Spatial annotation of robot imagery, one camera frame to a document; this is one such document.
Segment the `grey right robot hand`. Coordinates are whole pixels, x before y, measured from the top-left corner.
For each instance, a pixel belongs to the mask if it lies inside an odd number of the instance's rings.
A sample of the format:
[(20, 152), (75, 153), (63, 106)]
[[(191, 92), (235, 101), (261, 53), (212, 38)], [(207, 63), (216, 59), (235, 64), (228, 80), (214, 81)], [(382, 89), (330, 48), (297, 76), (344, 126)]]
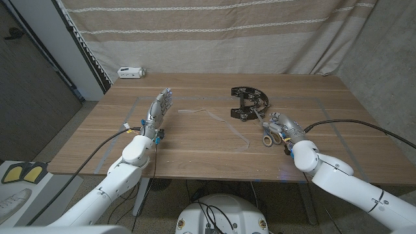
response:
[(269, 122), (263, 122), (262, 126), (271, 133), (284, 134), (286, 138), (290, 138), (293, 144), (299, 141), (307, 140), (305, 131), (290, 117), (285, 114), (273, 112)]

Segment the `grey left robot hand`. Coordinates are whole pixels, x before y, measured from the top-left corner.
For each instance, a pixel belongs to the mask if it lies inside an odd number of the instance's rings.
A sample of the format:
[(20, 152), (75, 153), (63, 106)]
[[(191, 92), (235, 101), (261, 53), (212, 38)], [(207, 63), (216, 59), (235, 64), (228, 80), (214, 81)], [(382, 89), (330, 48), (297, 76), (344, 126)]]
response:
[(164, 115), (172, 105), (172, 91), (170, 88), (165, 88), (151, 103), (140, 134), (153, 139), (162, 125)]

